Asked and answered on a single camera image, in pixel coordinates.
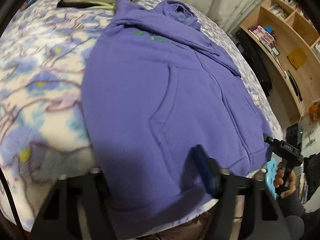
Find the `hand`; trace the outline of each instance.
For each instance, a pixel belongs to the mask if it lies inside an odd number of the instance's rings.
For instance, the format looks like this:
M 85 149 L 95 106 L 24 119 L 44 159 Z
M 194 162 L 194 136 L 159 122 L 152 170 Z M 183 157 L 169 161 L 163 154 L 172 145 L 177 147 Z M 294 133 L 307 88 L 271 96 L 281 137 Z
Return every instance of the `hand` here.
M 275 181 L 273 182 L 273 185 L 275 185 L 275 188 L 278 188 L 280 185 L 284 184 L 283 181 L 283 176 L 284 172 L 282 170 L 282 162 L 279 163 L 278 165 L 278 170 L 277 170 L 277 175 L 275 177 Z M 287 197 L 296 190 L 296 174 L 294 171 L 291 171 L 289 175 L 289 185 L 288 185 L 288 190 L 284 192 L 283 197 Z

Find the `wooden bookshelf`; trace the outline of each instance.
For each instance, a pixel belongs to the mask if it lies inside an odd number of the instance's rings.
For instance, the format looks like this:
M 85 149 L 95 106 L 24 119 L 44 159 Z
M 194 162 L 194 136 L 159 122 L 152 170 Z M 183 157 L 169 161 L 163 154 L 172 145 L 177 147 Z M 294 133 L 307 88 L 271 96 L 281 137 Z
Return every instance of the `wooden bookshelf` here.
M 274 3 L 277 3 L 288 15 L 286 19 L 281 19 L 268 10 Z M 277 57 L 279 63 L 262 43 L 248 31 L 252 25 L 261 25 L 263 28 L 269 26 L 274 30 L 276 49 L 280 52 L 280 55 Z M 294 102 L 296 108 L 288 110 L 289 118 L 292 119 L 292 122 L 297 117 L 306 115 L 309 107 L 312 105 L 312 101 L 320 98 L 320 59 L 313 52 L 314 46 L 320 42 L 320 35 L 311 22 L 281 0 L 265 0 L 242 22 L 240 27 L 259 45 L 261 51 L 268 56 L 274 65 L 274 68 L 269 68 L 268 72 L 277 71 L 281 75 L 282 84 L 279 84 L 281 81 L 279 78 L 277 80 L 271 79 L 271 81 L 273 85 L 278 85 L 278 88 L 281 88 L 281 90 L 283 90 L 284 84 L 286 85 L 286 92 L 280 96 L 283 101 L 287 101 L 287 97 L 290 95 L 290 100 Z M 296 70 L 289 62 L 287 56 L 298 48 L 306 55 L 307 61 Z M 298 85 L 302 101 L 299 100 L 288 79 L 288 71 Z

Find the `light blue object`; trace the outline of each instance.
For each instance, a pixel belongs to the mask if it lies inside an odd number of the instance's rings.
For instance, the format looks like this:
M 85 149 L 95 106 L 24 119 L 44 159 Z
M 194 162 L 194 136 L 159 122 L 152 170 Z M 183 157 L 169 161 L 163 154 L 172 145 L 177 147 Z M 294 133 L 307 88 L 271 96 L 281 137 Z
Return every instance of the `light blue object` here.
M 277 173 L 277 162 L 274 157 L 271 157 L 271 160 L 266 163 L 267 173 L 265 174 L 265 182 L 267 187 L 273 196 L 274 199 L 277 198 L 276 188 L 273 185 L 273 181 L 275 180 L 275 176 Z

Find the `floral bedspread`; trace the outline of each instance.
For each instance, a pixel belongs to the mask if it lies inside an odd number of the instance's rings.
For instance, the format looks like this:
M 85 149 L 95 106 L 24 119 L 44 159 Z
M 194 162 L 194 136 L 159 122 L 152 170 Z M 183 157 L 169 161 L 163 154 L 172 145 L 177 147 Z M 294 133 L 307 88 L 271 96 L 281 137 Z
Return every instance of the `floral bedspread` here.
M 36 1 L 12 19 L 0 38 L 0 165 L 28 231 L 60 174 L 81 175 L 96 165 L 80 88 L 86 60 L 114 12 L 56 8 L 58 1 Z M 138 3 L 151 9 L 160 1 Z M 273 136 L 282 138 L 280 125 L 240 52 L 214 22 L 193 11 L 203 33 L 224 47 L 239 67 Z M 3 187 L 0 192 L 0 208 L 14 221 Z

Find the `yellow flower center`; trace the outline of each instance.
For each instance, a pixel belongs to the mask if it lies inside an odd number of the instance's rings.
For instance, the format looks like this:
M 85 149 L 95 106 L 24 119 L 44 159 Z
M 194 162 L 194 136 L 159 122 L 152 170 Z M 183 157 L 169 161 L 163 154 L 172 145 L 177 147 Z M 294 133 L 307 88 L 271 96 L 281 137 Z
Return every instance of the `yellow flower center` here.
M 30 156 L 31 156 L 31 148 L 30 147 L 23 148 L 19 153 L 19 160 L 20 162 L 25 163 L 29 160 Z
M 45 82 L 43 81 L 39 81 L 36 83 L 37 87 L 44 87 L 45 86 Z
M 62 51 L 62 49 L 60 49 L 60 48 L 54 49 L 54 52 L 55 52 L 55 53 L 60 53 L 61 51 Z

